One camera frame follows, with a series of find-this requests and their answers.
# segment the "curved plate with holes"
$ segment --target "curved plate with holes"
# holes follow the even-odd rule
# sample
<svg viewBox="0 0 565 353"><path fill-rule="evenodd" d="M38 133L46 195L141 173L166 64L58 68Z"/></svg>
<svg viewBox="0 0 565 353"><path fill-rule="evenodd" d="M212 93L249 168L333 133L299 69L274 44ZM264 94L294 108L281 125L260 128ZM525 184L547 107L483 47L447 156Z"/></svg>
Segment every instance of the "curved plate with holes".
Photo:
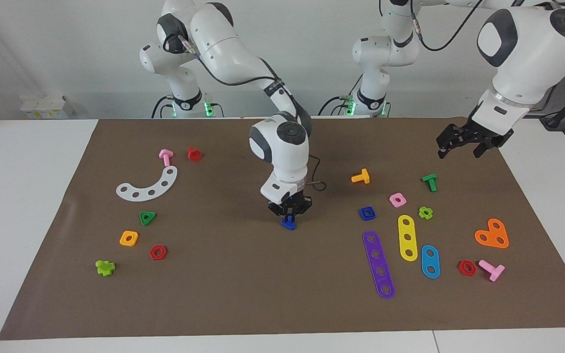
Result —
<svg viewBox="0 0 565 353"><path fill-rule="evenodd" d="M117 187L117 195L126 201L150 201L163 195L178 177L178 169L173 165L165 167L161 178L152 186L135 188L130 183L123 183Z"/></svg>
<svg viewBox="0 0 565 353"><path fill-rule="evenodd" d="M487 221L489 230L477 230L475 232L475 240L484 246L492 246L493 248L506 249L509 247L509 237L505 224L500 219L490 218Z"/></svg>
<svg viewBox="0 0 565 353"><path fill-rule="evenodd" d="M379 297L383 299L394 297L396 290L392 275L389 273L389 266L387 266L387 259L383 253L379 235L371 230L363 233L363 245L365 245L367 261L370 263L376 293L379 293Z"/></svg>
<svg viewBox="0 0 565 353"><path fill-rule="evenodd" d="M398 241L401 256L407 261L417 260L417 240L415 239L415 223L413 218L404 214L398 217Z"/></svg>
<svg viewBox="0 0 565 353"><path fill-rule="evenodd" d="M439 267L439 252L435 246L422 246L422 273L430 279L436 279L441 274Z"/></svg>

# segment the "white table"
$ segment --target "white table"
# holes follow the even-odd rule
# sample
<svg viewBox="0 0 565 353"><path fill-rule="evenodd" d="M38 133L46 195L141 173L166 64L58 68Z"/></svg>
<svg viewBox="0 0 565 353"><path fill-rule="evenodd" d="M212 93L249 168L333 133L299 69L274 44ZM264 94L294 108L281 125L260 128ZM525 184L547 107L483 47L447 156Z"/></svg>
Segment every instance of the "white table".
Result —
<svg viewBox="0 0 565 353"><path fill-rule="evenodd" d="M0 121L0 329L96 123ZM565 137L545 131L538 121L520 121L501 152L565 261ZM565 351L565 328L0 342L0 352L159 350L553 353Z"/></svg>

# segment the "purple plate with holes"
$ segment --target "purple plate with holes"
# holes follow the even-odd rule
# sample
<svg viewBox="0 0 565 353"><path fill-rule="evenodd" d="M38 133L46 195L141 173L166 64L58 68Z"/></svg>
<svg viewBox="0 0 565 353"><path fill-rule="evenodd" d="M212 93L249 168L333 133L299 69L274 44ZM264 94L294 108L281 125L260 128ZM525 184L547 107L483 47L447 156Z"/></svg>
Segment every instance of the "purple plate with holes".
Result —
<svg viewBox="0 0 565 353"><path fill-rule="evenodd" d="M365 245L365 253L367 254L367 261L370 263L372 277L374 277L376 292L383 299L394 297L396 290L392 276L389 273L387 259L385 259L379 235L371 230L363 233L363 245Z"/></svg>

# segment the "yellow plate with holes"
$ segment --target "yellow plate with holes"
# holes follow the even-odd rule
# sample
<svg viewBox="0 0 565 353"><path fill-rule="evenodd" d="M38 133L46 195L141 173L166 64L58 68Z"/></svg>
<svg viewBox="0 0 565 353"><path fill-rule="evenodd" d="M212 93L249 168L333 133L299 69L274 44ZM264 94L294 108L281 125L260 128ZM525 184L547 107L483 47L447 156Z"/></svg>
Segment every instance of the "yellow plate with holes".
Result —
<svg viewBox="0 0 565 353"><path fill-rule="evenodd" d="M398 240L401 256L407 261L417 260L417 241L415 240L415 223L413 218L404 214L398 217Z"/></svg>

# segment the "red hex nut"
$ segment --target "red hex nut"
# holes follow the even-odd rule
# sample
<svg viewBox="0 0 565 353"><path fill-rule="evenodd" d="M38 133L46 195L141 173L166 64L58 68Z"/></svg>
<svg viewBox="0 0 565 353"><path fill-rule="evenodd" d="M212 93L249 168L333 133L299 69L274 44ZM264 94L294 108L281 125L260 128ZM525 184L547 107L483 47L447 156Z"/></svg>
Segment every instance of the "red hex nut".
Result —
<svg viewBox="0 0 565 353"><path fill-rule="evenodd" d="M191 161L197 162L202 159L202 152L195 147L189 147L186 149L186 156L191 159Z"/></svg>
<svg viewBox="0 0 565 353"><path fill-rule="evenodd" d="M475 263L469 260L461 260L457 267L459 268L459 272L461 272L462 275L465 276L473 276L475 275L475 273L477 273L477 266L475 266Z"/></svg>
<svg viewBox="0 0 565 353"><path fill-rule="evenodd" d="M167 248L164 245L154 245L150 250L150 257L152 260L158 261L164 259L167 255Z"/></svg>

